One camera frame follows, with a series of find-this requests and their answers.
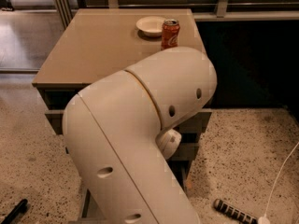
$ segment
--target floor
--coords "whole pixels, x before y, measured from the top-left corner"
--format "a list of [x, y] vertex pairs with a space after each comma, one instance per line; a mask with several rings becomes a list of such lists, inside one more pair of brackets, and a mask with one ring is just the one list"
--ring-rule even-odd
[[[56, 13], [0, 12], [0, 68], [38, 68], [63, 32]], [[0, 221], [21, 200], [14, 223], [68, 223], [81, 205], [82, 181], [64, 138], [44, 117], [35, 75], [0, 74]], [[238, 223], [212, 207], [223, 199], [264, 214], [281, 164], [299, 141], [298, 121], [284, 108], [213, 108], [188, 176], [188, 197], [203, 224]], [[286, 162], [267, 216], [299, 223], [299, 148]]]

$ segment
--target can lid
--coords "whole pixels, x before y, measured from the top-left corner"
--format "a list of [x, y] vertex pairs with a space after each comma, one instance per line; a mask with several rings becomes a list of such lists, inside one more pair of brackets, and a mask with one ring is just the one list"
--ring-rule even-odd
[[167, 26], [175, 26], [175, 25], [178, 25], [178, 20], [166, 19], [166, 20], [164, 20], [164, 24]]

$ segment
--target bowl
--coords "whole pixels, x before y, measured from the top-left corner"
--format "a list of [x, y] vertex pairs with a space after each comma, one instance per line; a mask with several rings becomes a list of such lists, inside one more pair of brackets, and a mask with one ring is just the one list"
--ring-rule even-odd
[[136, 26], [144, 35], [149, 37], [158, 37], [162, 34], [162, 25], [165, 18], [149, 16], [137, 21]]

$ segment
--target red can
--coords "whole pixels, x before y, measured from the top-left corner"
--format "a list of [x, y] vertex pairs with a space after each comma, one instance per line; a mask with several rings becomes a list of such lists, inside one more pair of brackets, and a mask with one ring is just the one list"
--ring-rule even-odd
[[178, 20], [166, 19], [162, 25], [161, 50], [178, 46], [178, 32], [180, 26]]

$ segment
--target table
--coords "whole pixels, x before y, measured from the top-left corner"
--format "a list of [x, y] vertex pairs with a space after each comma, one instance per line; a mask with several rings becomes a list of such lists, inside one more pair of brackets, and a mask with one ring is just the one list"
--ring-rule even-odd
[[[145, 37], [135, 26], [146, 16], [179, 20], [178, 45], [206, 53], [189, 9], [80, 9], [32, 81], [57, 134], [65, 106], [78, 91], [161, 50], [160, 37]], [[210, 114], [205, 109], [176, 128], [182, 142], [168, 164], [184, 189]]]

